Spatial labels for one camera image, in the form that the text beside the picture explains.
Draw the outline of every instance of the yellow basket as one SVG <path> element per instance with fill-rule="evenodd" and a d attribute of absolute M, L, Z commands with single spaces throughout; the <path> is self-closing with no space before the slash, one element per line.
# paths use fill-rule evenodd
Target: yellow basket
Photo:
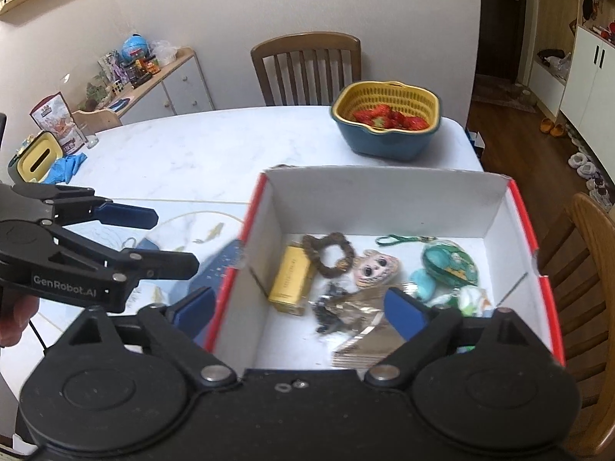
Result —
<path fill-rule="evenodd" d="M 378 104 L 387 104 L 391 106 L 391 109 L 398 110 L 405 116 L 420 116 L 429 123 L 429 127 L 409 132 L 399 128 L 376 128 L 359 123 L 354 119 L 353 112 L 373 109 Z M 440 100 L 429 90 L 406 85 L 399 81 L 358 81 L 347 86 L 339 94 L 331 107 L 331 113 L 334 117 L 364 126 L 375 133 L 398 131 L 407 134 L 424 134 L 437 129 L 440 124 Z"/>

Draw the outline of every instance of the rug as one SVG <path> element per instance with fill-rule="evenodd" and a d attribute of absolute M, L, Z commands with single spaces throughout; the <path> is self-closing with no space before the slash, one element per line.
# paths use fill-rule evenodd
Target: rug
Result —
<path fill-rule="evenodd" d="M 523 94 L 524 90 L 527 90 L 525 86 L 516 86 L 509 80 L 477 74 L 474 77 L 472 100 L 495 104 L 496 106 L 512 107 L 525 112 L 536 112 L 532 105 L 536 104 L 533 100 L 534 95 L 530 94 L 528 99 L 528 96 Z"/>

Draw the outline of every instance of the snack bag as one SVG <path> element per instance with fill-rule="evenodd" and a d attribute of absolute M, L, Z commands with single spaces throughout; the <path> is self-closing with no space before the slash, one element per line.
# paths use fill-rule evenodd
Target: snack bag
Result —
<path fill-rule="evenodd" d="M 39 102 L 30 116 L 41 130 L 53 133 L 65 155 L 73 154 L 83 146 L 77 124 L 60 92 Z"/>

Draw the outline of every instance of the orange slipper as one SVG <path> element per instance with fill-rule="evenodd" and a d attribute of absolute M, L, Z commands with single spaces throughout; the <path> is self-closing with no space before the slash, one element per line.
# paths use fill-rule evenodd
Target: orange slipper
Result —
<path fill-rule="evenodd" d="M 558 123 L 551 129 L 551 131 L 549 131 L 549 133 L 553 137 L 563 137 L 566 133 L 566 130 L 564 130 L 564 127 Z"/>
<path fill-rule="evenodd" d="M 555 127 L 555 123 L 549 118 L 545 118 L 540 122 L 540 131 L 549 133 Z"/>

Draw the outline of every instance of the globe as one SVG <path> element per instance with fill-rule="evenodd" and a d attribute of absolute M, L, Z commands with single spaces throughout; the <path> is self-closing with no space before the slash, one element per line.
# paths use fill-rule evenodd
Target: globe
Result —
<path fill-rule="evenodd" d="M 130 62 L 134 58 L 131 57 L 130 54 L 135 51 L 142 51 L 145 56 L 150 53 L 147 41 L 145 41 L 143 36 L 138 34 L 133 34 L 124 42 L 122 45 L 122 58 L 125 61 Z"/>

